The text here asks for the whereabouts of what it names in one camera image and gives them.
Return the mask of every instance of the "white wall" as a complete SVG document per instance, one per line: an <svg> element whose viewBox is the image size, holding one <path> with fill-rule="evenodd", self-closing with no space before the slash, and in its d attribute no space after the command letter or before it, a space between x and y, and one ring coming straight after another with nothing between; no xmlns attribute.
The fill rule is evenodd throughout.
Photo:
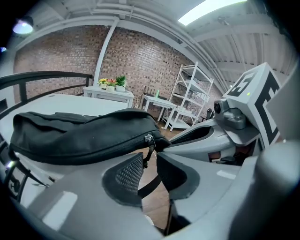
<svg viewBox="0 0 300 240"><path fill-rule="evenodd" d="M14 73L15 52L6 50L3 52L0 61L0 77ZM13 86L0 90L0 101L6 98L7 106L15 105L15 96Z"/></svg>

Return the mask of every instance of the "white table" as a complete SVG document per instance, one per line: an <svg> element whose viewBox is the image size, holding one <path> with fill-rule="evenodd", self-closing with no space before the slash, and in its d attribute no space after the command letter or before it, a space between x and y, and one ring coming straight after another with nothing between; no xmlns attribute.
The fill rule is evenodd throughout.
<svg viewBox="0 0 300 240"><path fill-rule="evenodd" d="M88 94L90 93L92 94L93 98L97 98L97 96L100 96L100 98L107 100L126 102L127 108L132 108L134 95L132 94L132 92L127 90L125 92L109 92L104 89L101 89L98 86L90 86L83 88L83 92L85 97L88 97Z"/></svg>
<svg viewBox="0 0 300 240"><path fill-rule="evenodd" d="M13 134L13 118L18 113L37 112L42 114L76 113L89 116L98 116L112 113L117 110L127 108L127 103L116 101L80 97L65 94L51 94L38 98L22 107L19 107L0 120L0 133L4 140L9 144ZM18 154L22 164L32 170L36 176L44 183L49 184L48 176L60 179L78 169L80 166L58 166L35 162L29 158Z"/></svg>
<svg viewBox="0 0 300 240"><path fill-rule="evenodd" d="M166 109L171 108L172 111L171 111L170 116L173 116L174 111L175 111L175 109L176 109L176 107L177 107L176 104L171 103L170 101L163 100L163 99L160 99L160 98L158 98L158 97L150 97L150 96L147 96L147 95L144 95L144 94L143 94L142 99L141 99L141 102L140 102L140 106L139 106L140 109L142 108L144 99L146 100L146 106L145 106L145 109L144 109L145 111L148 110L148 107L149 107L149 103L150 103L150 102L153 103L153 105L155 105L155 106L162 107L161 110L160 110L160 113L159 113L159 116L158 116L157 121L160 120L160 118L161 118L161 116L162 116L162 114L163 114L165 108L166 108ZM170 123L170 120L171 120L171 118L169 118L169 120L168 120L167 123L165 124L164 129L167 129L167 128L168 128L168 125L169 125L169 123Z"/></svg>

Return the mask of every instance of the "green bottle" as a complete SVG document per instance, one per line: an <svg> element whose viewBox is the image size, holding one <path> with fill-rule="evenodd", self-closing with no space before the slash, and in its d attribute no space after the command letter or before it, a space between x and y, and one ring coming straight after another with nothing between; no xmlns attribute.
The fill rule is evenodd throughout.
<svg viewBox="0 0 300 240"><path fill-rule="evenodd" d="M157 90L156 94L155 94L155 97L157 98L159 95L159 89Z"/></svg>

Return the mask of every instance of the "metal shelving unit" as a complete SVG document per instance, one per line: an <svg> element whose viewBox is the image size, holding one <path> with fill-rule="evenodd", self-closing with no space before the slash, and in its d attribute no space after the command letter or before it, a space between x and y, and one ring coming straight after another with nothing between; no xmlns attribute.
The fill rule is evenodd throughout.
<svg viewBox="0 0 300 240"><path fill-rule="evenodd" d="M191 79L187 79L185 80L184 77L182 76L182 72L186 73L187 75L191 76ZM194 78L197 78L199 81L202 82L206 82L208 84L207 89L208 90L204 90L200 85L197 84L197 82L194 80ZM175 89L177 87L177 85L180 84L184 87L186 87L186 92L184 94L184 96L179 95L177 93L175 93ZM163 120L165 122L168 121L169 118L171 118L169 126L171 128L171 131L173 130L173 128L189 128L190 126L185 123L183 120L178 119L179 116L187 116L190 117L192 119L193 125L197 123L197 119L199 119L200 113L202 112L202 109L205 106L206 100L209 97L210 94L210 90L213 84L213 79L210 79L199 67L198 67L198 62L196 62L196 64L194 65L189 65L189 66L183 66L181 65L180 71L178 73L177 79L176 79L176 83L175 86L173 88L171 97L169 99L169 101L172 101L173 97L177 97L177 98L181 98L182 102L181 105L175 110L176 112L176 117L173 118L173 116L169 116L169 117L165 117L167 111L164 114ZM196 101L194 101L193 99L188 98L188 92L189 91L193 91L195 93L203 93L205 94L205 97L203 98L203 104L200 104ZM197 115L194 115L190 112L184 112L182 111L182 108L184 106L184 103L188 101L190 103L193 103L197 106L199 106L199 112Z"/></svg>

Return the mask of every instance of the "black railing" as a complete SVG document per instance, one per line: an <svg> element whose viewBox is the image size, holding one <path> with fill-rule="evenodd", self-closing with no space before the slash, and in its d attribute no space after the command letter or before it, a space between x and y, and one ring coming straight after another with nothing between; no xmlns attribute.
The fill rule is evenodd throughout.
<svg viewBox="0 0 300 240"><path fill-rule="evenodd" d="M49 79L49 78L61 78L61 77L82 77L86 79L86 82L85 84L59 88L48 92L44 92L42 94L31 97L29 99L27 98L27 91L26 91L27 82ZM18 74L8 75L5 77L0 77L0 90L18 84L19 91L20 91L20 99L21 99L20 103L17 103L14 106L4 110L3 112L0 112L0 120L4 118L6 115L8 115L11 111L17 109L18 107L23 106L33 100L36 100L48 94L66 90L66 89L71 89L71 88L88 87L90 78L93 78L93 75L84 74L84 73L72 73L72 72L28 72L28 73L18 73Z"/></svg>

